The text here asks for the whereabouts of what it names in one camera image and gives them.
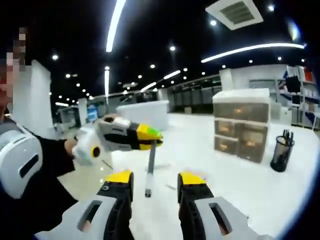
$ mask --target white floor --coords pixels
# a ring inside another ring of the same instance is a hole
[[[309,129],[272,124],[261,164],[214,150],[214,117],[170,114],[164,143],[156,150],[153,195],[144,197],[149,152],[113,152],[115,171],[134,172],[131,231],[137,240],[182,240],[178,219],[177,174],[192,170],[204,176],[215,196],[224,197],[249,216],[248,224],[259,234],[277,237],[301,207],[313,181],[319,139]],[[275,138],[283,129],[294,131],[295,146],[287,170],[270,168]],[[99,189],[111,172],[104,163],[76,166],[60,178],[77,199],[84,200]]]

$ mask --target white counter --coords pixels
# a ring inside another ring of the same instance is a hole
[[[295,145],[283,173],[270,167],[275,138],[284,129],[294,132]],[[309,129],[270,124],[269,143],[261,164],[214,150],[214,117],[169,114],[169,129],[155,154],[154,188],[145,198],[148,151],[112,153],[115,170],[134,172],[130,228],[135,239],[182,240],[177,175],[191,169],[206,176],[215,196],[224,197],[249,216],[259,234],[279,236],[294,218],[317,169],[318,137]]]
[[[150,101],[118,106],[116,110],[125,119],[163,131],[169,126],[168,104],[168,100]]]

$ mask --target black sleeve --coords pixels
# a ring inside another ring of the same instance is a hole
[[[75,170],[73,157],[65,149],[66,140],[51,140],[36,136],[40,141],[43,154],[42,171],[55,177]]]

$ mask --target plastic drawer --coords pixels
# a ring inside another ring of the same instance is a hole
[[[237,135],[237,124],[231,121],[214,121],[214,133],[217,135],[235,138]]]
[[[214,149],[226,154],[237,155],[238,141],[214,136]]]
[[[239,148],[237,156],[255,163],[261,163],[267,141],[268,128],[239,123]]]
[[[260,123],[269,121],[269,104],[267,103],[214,103],[213,110],[216,118]]]

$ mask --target black mesh pen holder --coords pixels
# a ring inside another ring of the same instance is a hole
[[[276,137],[276,145],[270,166],[273,170],[282,173],[286,170],[295,141],[287,141],[283,136]]]

